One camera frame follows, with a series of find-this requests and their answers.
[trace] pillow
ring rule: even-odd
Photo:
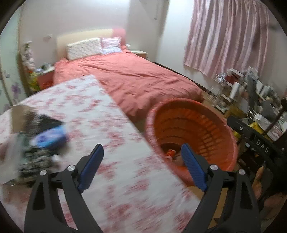
[[[98,37],[67,44],[66,49],[68,60],[102,53],[102,46]]]
[[[114,37],[114,38],[102,38],[102,54],[110,54],[110,53],[120,53],[121,49],[121,38]]]

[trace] floral tablecloth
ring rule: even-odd
[[[93,76],[53,86],[22,104],[66,122],[69,142],[61,152],[61,169],[90,154],[97,143],[104,146],[104,159],[83,193],[104,233],[183,230],[200,200],[171,173]],[[0,143],[10,136],[10,113],[0,116]],[[0,188],[1,202],[21,229],[30,192],[20,185]],[[64,193],[59,196],[66,220],[75,228]]]

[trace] bedside table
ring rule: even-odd
[[[53,85],[54,72],[55,67],[51,66],[49,69],[44,70],[43,73],[38,76],[38,84],[41,90],[44,90]]]
[[[131,50],[132,53],[138,55],[139,57],[142,57],[144,59],[147,59],[147,52],[141,51],[141,50]]]

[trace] screw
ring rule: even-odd
[[[75,170],[75,166],[74,165],[70,165],[68,166],[68,171],[74,171]]]
[[[210,169],[216,171],[218,169],[218,166],[215,164],[211,164]]]
[[[238,172],[239,172],[240,175],[245,175],[245,171],[243,169],[239,169]]]
[[[40,171],[40,175],[41,175],[41,176],[44,176],[44,175],[46,175],[46,174],[47,174],[47,171],[46,171],[46,170]]]

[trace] orange plastic basket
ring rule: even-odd
[[[179,152],[188,143],[195,153],[222,170],[232,171],[237,160],[237,144],[226,121],[201,103],[183,98],[156,104],[148,113],[146,138],[173,172],[187,185],[194,185],[185,166],[166,159],[166,152]]]

